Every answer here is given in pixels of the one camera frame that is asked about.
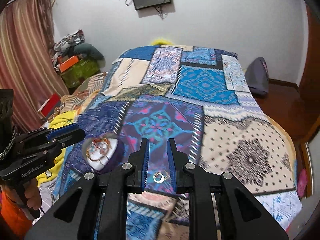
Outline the left hand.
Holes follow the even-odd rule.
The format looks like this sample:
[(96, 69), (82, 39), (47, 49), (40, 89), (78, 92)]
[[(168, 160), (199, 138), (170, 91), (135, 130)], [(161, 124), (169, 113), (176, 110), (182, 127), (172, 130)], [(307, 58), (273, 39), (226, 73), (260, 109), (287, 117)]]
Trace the left hand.
[[(24, 192), (25, 198), (27, 199), (27, 206), (34, 210), (39, 210), (42, 205), (41, 195), (37, 184), (37, 179), (32, 179)], [(12, 203), (18, 204), (19, 197), (14, 189), (6, 185), (1, 185), (1, 189)]]

